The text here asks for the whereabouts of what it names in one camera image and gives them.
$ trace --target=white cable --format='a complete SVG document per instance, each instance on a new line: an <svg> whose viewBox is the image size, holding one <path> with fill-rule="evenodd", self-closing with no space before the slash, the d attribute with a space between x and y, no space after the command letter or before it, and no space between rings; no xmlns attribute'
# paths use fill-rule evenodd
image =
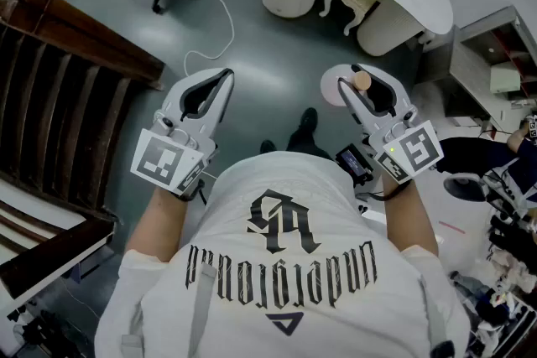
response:
<svg viewBox="0 0 537 358"><path fill-rule="evenodd" d="M212 174L208 174L207 172L202 172L203 174L206 174L207 176L210 176L213 179L218 179L216 176L213 176Z"/></svg>
<svg viewBox="0 0 537 358"><path fill-rule="evenodd" d="M77 297L75 297L73 294L70 293L70 290L67 288L67 285L65 284L65 281L64 281L62 278L60 278L60 281L64 284L65 291L67 291L67 293L68 293L68 294L69 294L75 301L77 301L78 303L82 304L83 306L86 306L86 307L90 310L90 312L92 312L92 313L95 315L95 317L97 318L97 320L101 319L101 317L100 317L98 314L96 314L95 311L94 311L90 306L88 306L88 305L87 305L86 303L84 303L83 301L80 301Z"/></svg>
<svg viewBox="0 0 537 358"><path fill-rule="evenodd" d="M191 50L191 51L187 52L185 54L185 59L183 60L183 68L185 69L185 75L187 75L187 76L189 76L188 71L186 70L186 59L188 57L188 54L198 54L201 57L203 57L204 59L216 60L216 59L219 59L220 57L222 57L222 55L226 52L226 49L229 48L229 45L231 45L233 40L235 39L235 27L233 26L232 15L229 13L229 10L227 9L227 5L224 3L224 1L223 0L219 0L219 1L222 4L222 6L224 7L224 9L226 10L226 14L229 17L229 23L232 26L232 38L230 39L230 41L227 43L226 47L222 50L222 52L219 55L210 56L210 55L202 54L200 51L194 51L194 50Z"/></svg>

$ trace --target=foot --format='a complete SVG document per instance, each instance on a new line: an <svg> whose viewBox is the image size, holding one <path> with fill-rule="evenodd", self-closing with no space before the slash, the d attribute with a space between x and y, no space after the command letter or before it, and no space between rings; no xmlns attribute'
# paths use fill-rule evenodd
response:
<svg viewBox="0 0 537 358"><path fill-rule="evenodd" d="M307 132L313 133L317 128L317 110L314 107L308 107L300 119L300 128Z"/></svg>
<svg viewBox="0 0 537 358"><path fill-rule="evenodd" d="M276 145L274 145L274 142L271 140L263 140L261 142L261 148L259 149L259 153L273 153L274 151L277 151Z"/></svg>

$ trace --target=white t-shirt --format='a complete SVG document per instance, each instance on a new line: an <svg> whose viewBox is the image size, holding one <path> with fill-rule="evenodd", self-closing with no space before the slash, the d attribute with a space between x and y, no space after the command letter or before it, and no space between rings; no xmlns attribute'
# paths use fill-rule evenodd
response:
<svg viewBox="0 0 537 358"><path fill-rule="evenodd" d="M192 241L169 263L130 251L96 334L97 357L187 357L202 264L217 270L196 356L428 357L423 276L456 356L469 322L437 257L399 252L357 211L335 163L274 152L214 185Z"/></svg>

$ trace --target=wooden ball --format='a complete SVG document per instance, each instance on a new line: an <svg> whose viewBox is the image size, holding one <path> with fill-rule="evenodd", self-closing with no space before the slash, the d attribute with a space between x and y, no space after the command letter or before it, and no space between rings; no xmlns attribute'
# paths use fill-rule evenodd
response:
<svg viewBox="0 0 537 358"><path fill-rule="evenodd" d="M354 88L356 88L358 91L368 90L371 86L371 76L369 76L366 71L360 70L359 72L354 74L354 78L352 78L352 84L354 85Z"/></svg>

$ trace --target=shirt logo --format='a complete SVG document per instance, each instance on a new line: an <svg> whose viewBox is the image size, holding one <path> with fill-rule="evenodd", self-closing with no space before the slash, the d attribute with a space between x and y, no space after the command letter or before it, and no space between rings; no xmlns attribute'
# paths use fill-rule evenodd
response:
<svg viewBox="0 0 537 358"><path fill-rule="evenodd" d="M268 212L263 213L262 204L264 199L275 199L279 202ZM315 243L311 234L308 211L307 207L295 203L292 197L267 189L250 206L252 217L248 219L248 222L254 228L247 227L246 231L264 236L267 240L267 251L274 254L285 249L279 247L278 234L298 230L302 249L311 254L321 244Z"/></svg>

